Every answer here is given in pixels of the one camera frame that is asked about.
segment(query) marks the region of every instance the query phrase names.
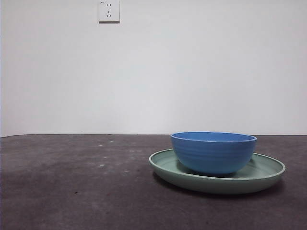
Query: green plate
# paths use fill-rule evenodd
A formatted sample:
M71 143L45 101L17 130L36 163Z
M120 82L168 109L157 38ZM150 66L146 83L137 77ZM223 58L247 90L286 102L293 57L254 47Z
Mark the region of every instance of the green plate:
M257 153L244 168L223 177L204 176L186 168L173 149L154 153L149 162L162 179L182 188L213 194L257 192L274 185L285 171L280 161Z

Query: table surface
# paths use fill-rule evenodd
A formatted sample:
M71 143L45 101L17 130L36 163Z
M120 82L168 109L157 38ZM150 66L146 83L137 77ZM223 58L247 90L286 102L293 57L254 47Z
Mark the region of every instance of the table surface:
M2 230L307 229L307 136L257 136L255 152L286 165L275 186L247 195L178 188L148 157L167 135L1 138Z

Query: ceramic bowl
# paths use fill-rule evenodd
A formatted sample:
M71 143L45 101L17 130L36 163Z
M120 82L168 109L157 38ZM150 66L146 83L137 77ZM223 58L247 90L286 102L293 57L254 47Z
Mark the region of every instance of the ceramic bowl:
M251 159L257 138L220 132L171 135L175 154L186 167L205 174L234 173Z

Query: power socket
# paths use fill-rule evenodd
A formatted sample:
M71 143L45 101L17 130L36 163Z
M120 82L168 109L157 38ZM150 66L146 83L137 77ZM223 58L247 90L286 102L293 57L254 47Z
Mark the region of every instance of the power socket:
M100 0L98 3L98 19L100 23L119 23L119 0Z

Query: wall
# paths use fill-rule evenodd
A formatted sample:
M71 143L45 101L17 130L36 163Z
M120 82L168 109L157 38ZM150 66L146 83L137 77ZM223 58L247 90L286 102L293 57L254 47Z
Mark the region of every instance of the wall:
M307 1L1 1L1 134L307 134Z

